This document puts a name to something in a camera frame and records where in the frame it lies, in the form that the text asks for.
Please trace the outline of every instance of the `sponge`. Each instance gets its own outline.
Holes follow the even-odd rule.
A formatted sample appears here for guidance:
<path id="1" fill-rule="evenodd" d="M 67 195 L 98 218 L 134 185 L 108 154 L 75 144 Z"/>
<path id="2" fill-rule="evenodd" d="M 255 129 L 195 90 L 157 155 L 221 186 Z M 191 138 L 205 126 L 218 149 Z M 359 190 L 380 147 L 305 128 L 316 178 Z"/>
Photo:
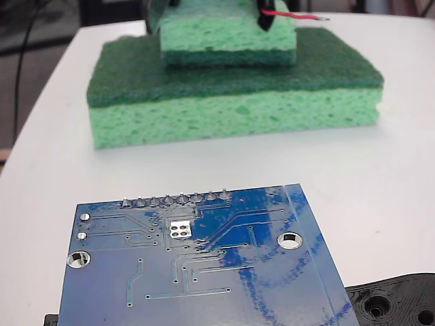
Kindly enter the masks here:
<path id="1" fill-rule="evenodd" d="M 104 46 L 88 88 L 96 148 L 373 125 L 382 75 L 325 29 L 293 67 L 166 69 L 156 36 Z"/>
<path id="2" fill-rule="evenodd" d="M 276 7 L 287 11 L 281 0 Z M 163 60 L 177 66 L 294 64 L 294 20 L 278 16 L 265 32 L 258 16 L 254 0 L 183 0 L 160 22 Z"/>

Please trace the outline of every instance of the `floor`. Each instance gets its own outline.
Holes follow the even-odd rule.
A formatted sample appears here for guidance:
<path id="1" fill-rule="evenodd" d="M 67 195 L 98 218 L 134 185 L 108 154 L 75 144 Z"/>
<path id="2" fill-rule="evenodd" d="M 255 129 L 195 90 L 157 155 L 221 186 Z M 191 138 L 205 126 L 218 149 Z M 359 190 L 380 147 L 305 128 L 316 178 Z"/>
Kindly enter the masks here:
<path id="1" fill-rule="evenodd" d="M 10 1 L 22 3 L 24 0 Z M 315 0 L 313 1 L 313 10 L 320 12 L 349 12 L 349 4 L 351 1 L 352 0 Z M 432 8 L 430 16 L 435 18 L 435 8 Z M 37 41 L 43 37 L 64 37 L 65 35 L 73 35 L 78 30 L 78 20 L 76 1 L 53 1 L 41 13 L 41 19 L 35 24 L 35 30 L 31 34 L 31 40 Z M 8 25 L 4 23 L 0 15 L 0 53 L 2 47 L 19 46 L 22 41 L 25 25 L 16 26 L 16 33 L 11 31 L 10 26 L 11 24 Z M 20 84 L 19 129 L 21 129 L 25 123 L 40 92 L 44 88 L 66 48 L 67 45 L 53 46 L 39 50 L 32 48 L 31 51 L 26 53 Z M 0 149 L 10 148 L 13 143 L 14 81 L 17 62 L 17 54 L 0 55 Z"/>

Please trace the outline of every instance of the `black plastic part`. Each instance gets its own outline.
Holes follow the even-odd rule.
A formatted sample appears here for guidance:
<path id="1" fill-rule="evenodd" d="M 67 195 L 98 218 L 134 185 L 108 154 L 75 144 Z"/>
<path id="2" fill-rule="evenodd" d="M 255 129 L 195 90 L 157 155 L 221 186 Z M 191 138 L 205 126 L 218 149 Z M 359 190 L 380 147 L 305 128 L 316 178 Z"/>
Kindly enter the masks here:
<path id="1" fill-rule="evenodd" d="M 260 17 L 258 17 L 258 24 L 262 29 L 268 31 L 272 24 L 275 16 L 268 16 L 263 14 L 262 10 L 275 11 L 275 0 L 257 0 L 257 8 Z"/>
<path id="2" fill-rule="evenodd" d="M 47 314 L 43 321 L 43 326 L 57 326 L 58 322 L 59 322 L 58 314 Z"/>
<path id="3" fill-rule="evenodd" d="M 360 326 L 435 326 L 435 274 L 413 274 L 346 288 Z M 57 326 L 48 314 L 44 326 Z"/>
<path id="4" fill-rule="evenodd" d="M 171 0 L 171 2 L 169 2 L 169 5 L 171 7 L 177 7 L 179 5 L 181 0 Z"/>
<path id="5" fill-rule="evenodd" d="M 287 8 L 291 12 L 299 12 L 300 11 L 300 0 L 284 0 Z"/>
<path id="6" fill-rule="evenodd" d="M 142 0 L 79 0 L 81 26 L 143 19 Z"/>

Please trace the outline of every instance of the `dark green scouring pad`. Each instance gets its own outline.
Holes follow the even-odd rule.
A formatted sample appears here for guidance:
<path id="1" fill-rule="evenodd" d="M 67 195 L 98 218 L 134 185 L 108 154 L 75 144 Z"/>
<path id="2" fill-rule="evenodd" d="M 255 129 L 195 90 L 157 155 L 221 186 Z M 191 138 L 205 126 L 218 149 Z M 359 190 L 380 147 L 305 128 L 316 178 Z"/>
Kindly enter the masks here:
<path id="1" fill-rule="evenodd" d="M 382 75 L 325 29 L 293 67 L 168 69 L 155 36 L 104 45 L 88 88 L 96 148 L 373 125 Z"/>

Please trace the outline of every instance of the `cable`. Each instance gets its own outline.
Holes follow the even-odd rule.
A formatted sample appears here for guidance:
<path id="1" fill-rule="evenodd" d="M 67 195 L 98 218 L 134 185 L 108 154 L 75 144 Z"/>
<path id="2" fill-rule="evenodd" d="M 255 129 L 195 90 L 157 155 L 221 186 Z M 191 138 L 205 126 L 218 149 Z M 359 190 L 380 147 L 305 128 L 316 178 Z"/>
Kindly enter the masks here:
<path id="1" fill-rule="evenodd" d="M 13 142 L 15 144 L 16 139 L 18 138 L 18 105 L 19 105 L 19 97 L 20 97 L 20 79 L 21 79 L 21 68 L 22 68 L 22 60 L 24 58 L 24 53 L 26 52 L 27 42 L 29 40 L 30 32 L 32 31 L 33 25 L 35 24 L 35 20 L 38 17 L 39 11 L 43 9 L 49 2 L 52 0 L 45 0 L 40 3 L 33 15 L 30 19 L 29 25 L 27 26 L 26 34 L 24 35 L 24 40 L 22 41 L 20 54 L 18 57 L 18 66 L 16 68 L 16 76 L 15 76 L 15 89 L 14 89 L 14 135 Z"/>
<path id="2" fill-rule="evenodd" d="M 428 6 L 423 10 L 423 12 L 421 13 L 421 17 L 426 17 L 429 14 L 430 8 L 432 8 L 432 6 L 434 5 L 435 0 L 431 0 L 428 3 Z"/>
<path id="3" fill-rule="evenodd" d="M 262 13 L 267 16 L 285 16 L 285 17 L 291 17 L 294 19 L 312 19 L 312 20 L 329 20 L 329 18 L 323 18 L 319 16 L 313 16 L 313 15 L 295 15 L 291 12 L 276 12 L 273 10 L 262 10 Z"/>

